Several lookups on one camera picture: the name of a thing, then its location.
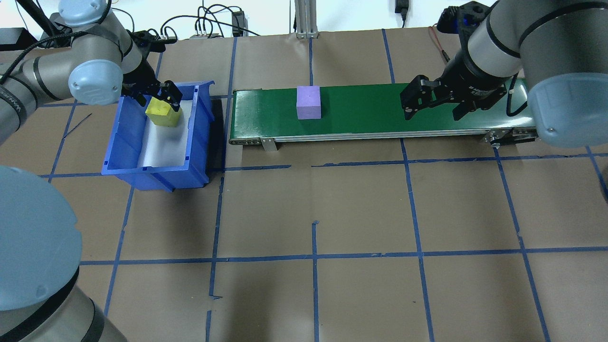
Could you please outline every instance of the floor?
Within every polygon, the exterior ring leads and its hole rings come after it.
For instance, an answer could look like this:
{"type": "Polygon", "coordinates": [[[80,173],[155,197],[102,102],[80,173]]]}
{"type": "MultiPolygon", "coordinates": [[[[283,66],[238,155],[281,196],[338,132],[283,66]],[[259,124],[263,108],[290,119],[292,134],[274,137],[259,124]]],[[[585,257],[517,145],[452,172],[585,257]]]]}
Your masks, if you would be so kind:
{"type": "MultiPolygon", "coordinates": [[[[440,73],[425,34],[323,33],[310,55],[290,36],[185,41],[150,63],[160,79],[214,79],[230,117],[234,89],[440,73]],[[406,53],[407,40],[419,49],[406,53]]],[[[99,174],[115,110],[46,105],[0,147],[0,164],[47,178],[70,202],[78,285],[130,341],[608,336],[608,145],[220,144],[206,187],[142,192],[99,174]]]]}

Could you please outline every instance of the white wall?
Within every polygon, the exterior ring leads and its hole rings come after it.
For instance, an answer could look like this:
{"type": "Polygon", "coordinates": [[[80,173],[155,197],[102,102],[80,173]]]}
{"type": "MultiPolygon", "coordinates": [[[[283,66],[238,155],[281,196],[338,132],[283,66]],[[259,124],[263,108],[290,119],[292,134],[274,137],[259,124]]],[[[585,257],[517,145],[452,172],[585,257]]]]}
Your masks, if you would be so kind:
{"type": "MultiPolygon", "coordinates": [[[[59,0],[39,0],[44,12],[49,16],[57,11],[59,0]]],[[[135,29],[159,29],[161,24],[172,16],[195,15],[202,4],[199,0],[112,0],[117,7],[126,10],[135,19],[135,29]]],[[[260,35],[279,35],[291,32],[294,17],[294,0],[231,0],[224,5],[237,5],[243,8],[249,20],[249,29],[260,35]]],[[[462,5],[467,0],[410,0],[406,27],[429,26],[436,23],[444,8],[462,5]]],[[[491,5],[494,0],[478,0],[491,5]]],[[[205,5],[214,4],[207,0],[205,5]]],[[[401,27],[399,14],[394,13],[395,0],[317,0],[317,25],[320,31],[372,30],[401,27]]],[[[30,31],[40,37],[42,30],[22,9],[30,31]]],[[[116,16],[125,28],[131,28],[131,21],[124,13],[116,16]]],[[[217,14],[218,20],[231,23],[229,13],[217,14]]],[[[181,18],[169,25],[178,32],[180,39],[195,34],[194,18],[181,18]]],[[[0,0],[0,27],[22,27],[14,0],[0,0]]],[[[231,35],[230,27],[224,33],[231,35]]]]}

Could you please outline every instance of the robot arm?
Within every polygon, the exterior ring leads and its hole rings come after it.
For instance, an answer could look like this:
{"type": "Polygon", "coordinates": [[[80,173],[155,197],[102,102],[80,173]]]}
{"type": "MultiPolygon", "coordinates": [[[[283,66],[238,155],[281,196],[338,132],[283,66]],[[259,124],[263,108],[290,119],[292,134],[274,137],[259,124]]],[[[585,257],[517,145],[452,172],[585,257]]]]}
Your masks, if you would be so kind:
{"type": "MultiPolygon", "coordinates": [[[[41,105],[76,98],[107,105],[120,95],[144,106],[143,95],[179,109],[182,94],[171,81],[160,83],[137,44],[105,0],[62,0],[61,20],[73,32],[86,32],[67,51],[36,57],[18,65],[0,82],[0,144],[18,130],[41,105]]],[[[9,65],[0,65],[0,75],[9,65]]]]}
{"type": "Polygon", "coordinates": [[[401,93],[407,120],[443,103],[458,103],[455,120],[491,108],[507,94],[504,83],[523,67],[544,141],[560,147],[608,142],[608,1],[467,5],[471,11],[458,16],[461,50],[443,75],[432,82],[419,75],[401,93]]]}

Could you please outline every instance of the cable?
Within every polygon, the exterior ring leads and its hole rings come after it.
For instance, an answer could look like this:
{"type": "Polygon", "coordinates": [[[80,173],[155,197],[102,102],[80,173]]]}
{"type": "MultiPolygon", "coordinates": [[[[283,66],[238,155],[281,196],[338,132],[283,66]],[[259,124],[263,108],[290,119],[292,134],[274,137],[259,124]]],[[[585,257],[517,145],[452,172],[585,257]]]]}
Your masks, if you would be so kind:
{"type": "MultiPolygon", "coordinates": [[[[207,8],[207,7],[205,7],[204,5],[203,5],[203,6],[199,6],[199,7],[198,7],[198,10],[197,10],[197,12],[196,12],[196,14],[197,14],[198,16],[201,16],[201,9],[204,9],[204,10],[205,10],[205,13],[203,14],[203,17],[206,17],[206,16],[207,16],[207,14],[211,14],[211,15],[213,16],[213,19],[215,19],[215,21],[217,21],[217,20],[218,20],[218,18],[215,16],[215,14],[216,14],[216,13],[219,13],[219,12],[222,12],[223,10],[228,10],[228,11],[230,11],[230,13],[232,14],[232,16],[233,16],[233,17],[236,19],[236,21],[237,21],[237,26],[238,26],[239,28],[241,28],[241,24],[240,24],[240,23],[239,23],[239,21],[238,21],[238,17],[237,17],[237,15],[234,13],[234,11],[232,10],[232,8],[238,9],[239,11],[242,11],[242,10],[243,10],[243,9],[242,9],[241,7],[239,7],[239,6],[225,6],[225,5],[221,5],[221,4],[214,4],[214,5],[209,6],[208,8],[207,8]],[[216,6],[218,6],[218,7],[222,7],[222,9],[217,10],[217,11],[215,11],[215,12],[214,12],[214,11],[211,11],[211,8],[216,7],[216,6]]],[[[201,26],[200,26],[200,19],[198,19],[198,20],[196,21],[196,24],[198,25],[198,27],[199,27],[199,29],[200,29],[200,27],[201,27],[201,26]]],[[[211,28],[212,28],[212,29],[211,29],[211,32],[213,32],[213,23],[210,23],[210,24],[211,24],[211,28]]],[[[203,30],[205,30],[205,31],[206,31],[206,27],[205,27],[205,26],[206,26],[206,25],[205,25],[205,22],[203,21],[203,23],[202,23],[202,30],[201,30],[201,32],[202,32],[203,30]]],[[[220,25],[218,25],[218,28],[219,28],[219,34],[220,34],[222,37],[224,37],[224,31],[223,31],[222,27],[221,27],[220,25]]]]}
{"type": "Polygon", "coordinates": [[[228,7],[228,6],[224,6],[224,5],[220,5],[220,4],[213,4],[213,5],[211,5],[211,6],[209,6],[207,8],[207,11],[209,11],[209,13],[211,13],[213,15],[213,19],[217,20],[218,18],[215,17],[216,13],[222,12],[223,10],[228,10],[230,12],[230,14],[232,14],[232,17],[235,18],[235,20],[237,21],[237,26],[241,27],[241,23],[238,22],[237,15],[234,14],[234,11],[232,9],[230,9],[231,7],[236,7],[236,6],[230,6],[230,7],[228,7]],[[222,9],[219,10],[219,11],[211,12],[211,9],[214,8],[214,7],[216,7],[216,6],[222,7],[222,9]]]}
{"type": "MultiPolygon", "coordinates": [[[[209,20],[207,18],[198,18],[195,23],[194,23],[194,30],[196,31],[197,35],[203,35],[203,31],[204,29],[201,27],[201,19],[203,19],[202,23],[205,23],[205,20],[209,20]]],[[[209,35],[211,36],[211,34],[213,34],[213,23],[209,22],[209,24],[211,25],[211,31],[209,32],[209,35]]]]}
{"type": "Polygon", "coordinates": [[[106,5],[106,9],[103,11],[102,13],[102,17],[99,18],[99,20],[97,21],[97,24],[101,24],[103,23],[103,21],[106,19],[106,17],[108,16],[108,13],[110,12],[110,8],[112,7],[112,0],[108,0],[108,5],[106,5]]]}
{"type": "Polygon", "coordinates": [[[429,26],[429,32],[433,33],[433,36],[435,36],[435,40],[433,40],[433,44],[435,44],[435,46],[437,47],[437,49],[439,49],[439,52],[441,52],[441,55],[443,56],[443,59],[447,62],[450,61],[450,56],[447,55],[447,52],[443,49],[443,46],[441,46],[441,42],[439,41],[439,37],[437,37],[437,33],[435,32],[435,26],[437,24],[433,25],[433,26],[429,26]]]}
{"type": "Polygon", "coordinates": [[[121,10],[121,9],[117,9],[116,7],[113,8],[113,10],[118,11],[118,12],[122,12],[126,15],[129,16],[129,18],[131,18],[131,27],[133,28],[131,30],[131,32],[135,32],[135,20],[133,20],[133,16],[129,14],[129,12],[125,11],[125,10],[121,10]]]}
{"type": "MultiPolygon", "coordinates": [[[[185,14],[184,14],[184,15],[178,15],[178,16],[174,16],[174,17],[172,17],[172,18],[167,19],[167,20],[166,20],[166,21],[165,21],[165,22],[162,24],[162,26],[161,26],[161,30],[162,30],[162,29],[165,27],[165,25],[167,25],[167,23],[169,23],[171,20],[178,19],[178,18],[200,18],[200,16],[196,16],[196,15],[185,15],[185,14]]],[[[213,20],[213,19],[209,19],[209,18],[206,18],[206,20],[212,21],[212,22],[214,22],[214,23],[218,23],[218,24],[222,24],[222,25],[226,25],[226,26],[234,27],[234,28],[236,28],[236,29],[240,29],[240,30],[243,30],[243,31],[245,31],[245,32],[249,32],[249,33],[251,33],[251,34],[253,34],[253,35],[259,36],[259,34],[257,34],[257,33],[255,33],[255,32],[253,32],[253,31],[250,31],[250,30],[244,29],[244,28],[242,28],[242,27],[234,26],[234,25],[231,25],[231,24],[228,24],[228,23],[224,23],[224,22],[222,22],[222,21],[217,21],[217,20],[213,20]]]]}
{"type": "MultiPolygon", "coordinates": [[[[207,7],[204,7],[204,6],[198,7],[198,9],[196,11],[196,14],[199,17],[201,16],[201,9],[205,10],[205,13],[202,15],[202,18],[207,18],[207,13],[210,13],[213,16],[213,19],[215,19],[216,21],[218,20],[218,18],[215,16],[215,13],[210,12],[209,9],[207,7]]],[[[200,29],[201,28],[201,20],[197,19],[196,23],[198,23],[198,27],[200,29]]],[[[209,24],[211,25],[211,33],[213,33],[213,23],[209,22],[209,24]]],[[[221,35],[223,37],[224,36],[224,31],[222,30],[222,27],[220,25],[218,25],[218,28],[219,28],[219,35],[221,35]]],[[[201,30],[201,32],[203,32],[203,31],[207,31],[207,28],[206,28],[204,20],[202,21],[202,30],[201,30]]]]}
{"type": "Polygon", "coordinates": [[[175,30],[171,26],[165,26],[165,31],[164,31],[165,37],[167,37],[167,38],[169,37],[169,34],[167,33],[167,29],[171,29],[171,31],[173,31],[173,35],[175,36],[175,39],[178,39],[178,33],[175,32],[175,30]]]}
{"type": "Polygon", "coordinates": [[[26,30],[28,32],[30,32],[30,29],[27,27],[26,20],[23,19],[23,16],[21,15],[21,10],[19,9],[19,4],[17,3],[17,0],[15,0],[15,7],[17,7],[17,12],[19,12],[19,16],[21,17],[21,20],[23,21],[23,24],[26,26],[26,30]]]}
{"type": "Polygon", "coordinates": [[[518,115],[519,113],[523,112],[523,110],[528,107],[528,101],[526,101],[516,111],[511,112],[511,100],[513,99],[513,89],[515,88],[515,81],[517,80],[518,75],[519,75],[519,72],[517,74],[513,75],[513,78],[511,79],[511,85],[509,86],[509,92],[507,93],[508,95],[506,96],[506,115],[507,116],[518,115]]]}
{"type": "Polygon", "coordinates": [[[157,30],[154,30],[154,29],[148,29],[147,31],[148,31],[148,33],[149,33],[150,31],[154,32],[154,34],[155,34],[157,37],[160,37],[160,36],[161,36],[161,35],[159,35],[159,34],[158,34],[158,31],[157,31],[157,30]]]}
{"type": "Polygon", "coordinates": [[[78,38],[78,37],[82,37],[83,35],[86,35],[87,32],[85,31],[79,31],[79,32],[72,32],[72,33],[63,33],[61,35],[55,35],[52,37],[48,37],[42,40],[37,41],[36,43],[33,43],[32,45],[30,45],[29,47],[27,47],[27,49],[23,50],[23,52],[17,56],[17,58],[15,59],[15,61],[13,61],[13,63],[9,66],[8,69],[6,69],[6,71],[4,72],[4,75],[2,75],[2,78],[0,78],[0,85],[3,85],[4,82],[7,80],[7,78],[10,76],[10,74],[15,70],[15,68],[17,67],[17,65],[19,64],[19,62],[21,60],[23,60],[23,58],[25,58],[25,56],[30,53],[30,51],[34,50],[36,47],[48,42],[48,41],[52,41],[52,40],[56,40],[59,38],[69,38],[69,37],[74,37],[74,38],[78,38]]]}

